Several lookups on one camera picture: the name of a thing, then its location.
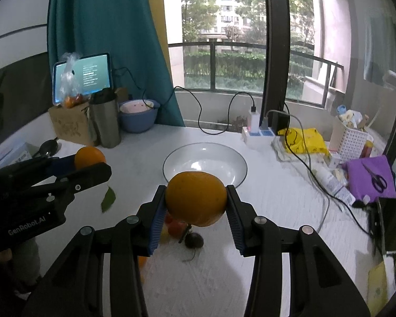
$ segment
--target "purple bag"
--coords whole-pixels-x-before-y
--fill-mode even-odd
[[[364,165],[375,175],[381,175],[384,178],[387,183],[387,187],[384,190],[378,189],[378,186],[376,189],[373,185],[373,177],[365,169]],[[365,195],[370,197],[370,202],[374,202],[378,197],[396,198],[396,187],[392,171],[385,155],[358,158],[348,161],[346,166],[349,175],[349,192],[353,194],[356,200],[362,200]]]

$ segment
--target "yellow plastic bag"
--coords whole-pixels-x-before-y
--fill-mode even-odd
[[[286,129],[280,130],[279,135],[284,135]],[[314,128],[304,129],[305,144],[307,145],[308,152],[313,154],[315,152],[321,152],[323,154],[328,154],[326,144],[321,134]],[[283,145],[287,152],[291,152],[285,144],[285,140],[289,144],[290,148],[295,154],[306,154],[304,141],[302,139],[302,131],[300,128],[289,128],[285,139],[283,140]]]

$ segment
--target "silver screw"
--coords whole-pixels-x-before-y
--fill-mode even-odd
[[[126,221],[129,224],[136,224],[137,222],[139,222],[139,218],[137,216],[129,216],[126,218]]]
[[[257,224],[265,224],[267,223],[267,218],[263,216],[256,216],[254,218],[254,222],[256,222]]]
[[[302,227],[302,232],[304,234],[310,235],[310,234],[312,234],[314,232],[314,229],[312,227],[310,227],[309,225],[304,225]]]
[[[87,235],[89,235],[91,232],[92,232],[92,229],[91,229],[89,226],[84,226],[84,227],[81,229],[81,235],[82,235],[82,236],[87,236]]]

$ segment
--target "white basket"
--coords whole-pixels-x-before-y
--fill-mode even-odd
[[[336,151],[345,162],[359,159],[367,137],[367,132],[347,128],[339,120],[339,117],[336,117],[333,122],[333,133],[328,149]]]

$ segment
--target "clear plate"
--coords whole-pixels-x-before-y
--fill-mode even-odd
[[[163,164],[167,182],[183,171],[204,171],[217,176],[224,185],[238,187],[247,176],[248,166],[236,150],[217,143],[193,143],[172,151]]]

